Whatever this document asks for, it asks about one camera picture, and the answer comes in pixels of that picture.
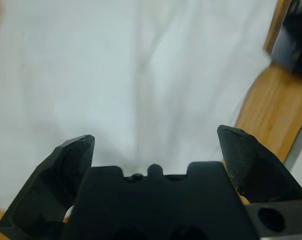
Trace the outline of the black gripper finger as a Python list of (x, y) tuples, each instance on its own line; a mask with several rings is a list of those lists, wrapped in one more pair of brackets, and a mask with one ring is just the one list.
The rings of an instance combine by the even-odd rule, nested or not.
[(225, 125), (218, 127), (217, 134), (226, 171), (250, 203), (302, 200), (302, 187), (254, 136)]
[(0, 220), (0, 233), (11, 240), (58, 240), (68, 209), (74, 205), (92, 165), (95, 138), (65, 141), (40, 163)]

